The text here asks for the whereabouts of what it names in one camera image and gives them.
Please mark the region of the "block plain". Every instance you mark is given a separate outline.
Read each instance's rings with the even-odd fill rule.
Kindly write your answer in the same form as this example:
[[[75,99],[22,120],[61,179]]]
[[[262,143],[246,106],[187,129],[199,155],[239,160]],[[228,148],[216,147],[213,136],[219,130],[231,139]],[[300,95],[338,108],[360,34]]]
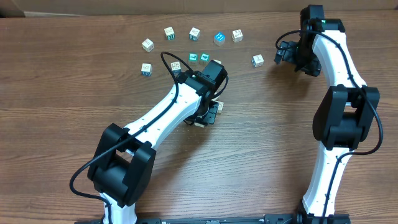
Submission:
[[[150,39],[146,39],[142,42],[142,48],[146,52],[151,52],[154,49],[154,43]]]
[[[194,125],[195,125],[195,126],[198,126],[198,127],[201,127],[201,128],[204,128],[204,127],[205,127],[205,125],[200,124],[200,123],[194,123]]]

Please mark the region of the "block green R number five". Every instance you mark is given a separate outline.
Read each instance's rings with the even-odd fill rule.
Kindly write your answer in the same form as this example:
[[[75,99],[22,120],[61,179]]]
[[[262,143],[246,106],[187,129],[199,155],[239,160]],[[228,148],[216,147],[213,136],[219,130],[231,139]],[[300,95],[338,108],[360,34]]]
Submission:
[[[217,111],[218,114],[222,113],[223,105],[224,105],[223,102],[220,102],[220,101],[218,102],[218,111]]]

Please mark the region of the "block blue T side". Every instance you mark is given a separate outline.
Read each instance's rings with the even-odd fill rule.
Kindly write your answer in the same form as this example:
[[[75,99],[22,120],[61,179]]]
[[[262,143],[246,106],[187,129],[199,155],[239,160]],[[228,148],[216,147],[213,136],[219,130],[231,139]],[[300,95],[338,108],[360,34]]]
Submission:
[[[252,63],[254,68],[261,67],[264,64],[264,59],[263,59],[261,54],[254,55],[252,57],[251,63]]]

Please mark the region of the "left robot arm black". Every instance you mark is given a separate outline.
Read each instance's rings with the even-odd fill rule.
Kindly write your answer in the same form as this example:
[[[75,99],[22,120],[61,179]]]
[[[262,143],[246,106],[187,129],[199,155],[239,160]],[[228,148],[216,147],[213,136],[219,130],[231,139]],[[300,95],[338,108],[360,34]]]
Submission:
[[[224,66],[214,60],[201,72],[181,72],[166,97],[143,117],[104,130],[88,169],[104,201],[100,223],[137,221],[135,203],[148,186],[160,144],[183,121],[213,124],[219,105],[215,93],[227,78]]]

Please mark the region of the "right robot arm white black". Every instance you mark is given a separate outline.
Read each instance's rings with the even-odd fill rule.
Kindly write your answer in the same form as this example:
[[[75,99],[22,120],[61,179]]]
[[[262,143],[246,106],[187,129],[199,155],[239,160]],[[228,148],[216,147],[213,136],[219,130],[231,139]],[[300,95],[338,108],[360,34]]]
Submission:
[[[328,90],[312,123],[319,142],[310,185],[303,196],[293,223],[349,223],[348,215],[335,214],[335,198],[345,167],[377,123],[379,139],[368,155],[376,152],[384,137],[376,111],[380,100],[377,88],[367,86],[358,73],[346,44],[341,19],[327,19],[323,6],[309,5],[300,12],[299,41],[278,38],[275,63],[295,65],[313,77],[324,74]]]

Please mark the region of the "block blue side centre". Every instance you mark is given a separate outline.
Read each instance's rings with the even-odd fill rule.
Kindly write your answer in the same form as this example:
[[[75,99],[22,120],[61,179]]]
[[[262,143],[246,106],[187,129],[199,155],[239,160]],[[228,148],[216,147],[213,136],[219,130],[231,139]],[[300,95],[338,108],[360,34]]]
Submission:
[[[182,71],[180,62],[172,62],[170,64],[170,67],[171,67],[172,73],[175,76],[177,76]]]

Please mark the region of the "green top 4 block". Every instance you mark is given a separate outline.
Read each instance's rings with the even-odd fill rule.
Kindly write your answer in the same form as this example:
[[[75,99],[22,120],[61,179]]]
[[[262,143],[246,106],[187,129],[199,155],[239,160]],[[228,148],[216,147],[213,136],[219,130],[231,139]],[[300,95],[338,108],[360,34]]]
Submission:
[[[206,53],[202,53],[199,58],[199,64],[206,66],[210,61],[210,55]]]

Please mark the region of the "green top L block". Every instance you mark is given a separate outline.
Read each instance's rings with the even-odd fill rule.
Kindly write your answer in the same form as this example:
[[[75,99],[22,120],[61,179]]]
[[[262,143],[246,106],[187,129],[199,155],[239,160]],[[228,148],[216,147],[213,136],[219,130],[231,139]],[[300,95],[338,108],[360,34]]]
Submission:
[[[189,65],[196,65],[197,63],[198,63],[198,54],[189,53],[189,55],[188,55],[188,64]]]

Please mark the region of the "block yellow O side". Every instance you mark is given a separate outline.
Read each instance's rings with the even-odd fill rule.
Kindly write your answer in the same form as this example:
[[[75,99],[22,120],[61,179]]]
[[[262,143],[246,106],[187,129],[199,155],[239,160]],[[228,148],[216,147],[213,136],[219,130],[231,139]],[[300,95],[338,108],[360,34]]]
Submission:
[[[232,31],[233,42],[240,42],[243,40],[243,33],[241,29]]]

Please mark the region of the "block blue D side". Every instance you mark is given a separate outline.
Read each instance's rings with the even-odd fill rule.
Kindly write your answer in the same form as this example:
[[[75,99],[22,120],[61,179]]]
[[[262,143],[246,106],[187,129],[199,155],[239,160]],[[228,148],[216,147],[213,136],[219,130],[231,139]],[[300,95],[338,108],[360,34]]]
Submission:
[[[152,65],[149,63],[143,63],[141,67],[141,74],[143,76],[150,77],[152,75]]]

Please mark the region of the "blue top block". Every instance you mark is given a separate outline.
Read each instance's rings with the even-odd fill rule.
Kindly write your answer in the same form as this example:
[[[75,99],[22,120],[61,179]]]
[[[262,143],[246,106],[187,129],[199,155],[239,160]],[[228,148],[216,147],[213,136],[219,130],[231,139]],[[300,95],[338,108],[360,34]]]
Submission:
[[[226,36],[223,33],[221,33],[221,32],[217,33],[214,36],[214,43],[217,46],[222,46],[225,43],[225,40],[226,40]]]

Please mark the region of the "block green J side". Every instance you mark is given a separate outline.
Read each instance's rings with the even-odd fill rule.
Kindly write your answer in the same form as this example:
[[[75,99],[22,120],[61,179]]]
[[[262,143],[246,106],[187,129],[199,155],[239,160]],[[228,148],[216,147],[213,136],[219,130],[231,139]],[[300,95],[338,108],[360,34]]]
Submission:
[[[191,31],[189,32],[189,39],[193,41],[197,41],[200,37],[200,30],[192,27]]]

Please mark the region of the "block green R side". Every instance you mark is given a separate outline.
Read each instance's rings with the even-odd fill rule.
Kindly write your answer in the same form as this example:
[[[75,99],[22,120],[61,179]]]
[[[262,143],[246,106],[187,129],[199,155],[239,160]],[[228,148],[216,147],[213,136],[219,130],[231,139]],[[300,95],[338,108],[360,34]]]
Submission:
[[[173,30],[173,27],[165,28],[164,32],[167,40],[173,40],[175,38],[175,32]]]

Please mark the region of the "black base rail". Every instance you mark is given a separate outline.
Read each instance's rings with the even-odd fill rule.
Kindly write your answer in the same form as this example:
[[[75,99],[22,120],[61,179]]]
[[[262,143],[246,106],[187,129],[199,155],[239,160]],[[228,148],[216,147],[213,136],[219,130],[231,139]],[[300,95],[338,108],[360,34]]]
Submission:
[[[268,214],[263,217],[234,217],[234,218],[185,218],[160,219],[139,218],[137,224],[319,224],[320,217],[308,217],[298,214]]]

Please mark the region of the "cardboard backdrop wall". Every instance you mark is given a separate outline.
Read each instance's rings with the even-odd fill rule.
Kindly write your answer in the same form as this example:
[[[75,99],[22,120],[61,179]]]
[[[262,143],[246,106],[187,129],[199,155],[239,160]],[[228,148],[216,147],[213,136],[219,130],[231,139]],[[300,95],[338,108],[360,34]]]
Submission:
[[[309,4],[329,11],[397,9],[397,0],[1,0],[3,17],[211,14],[301,11]]]

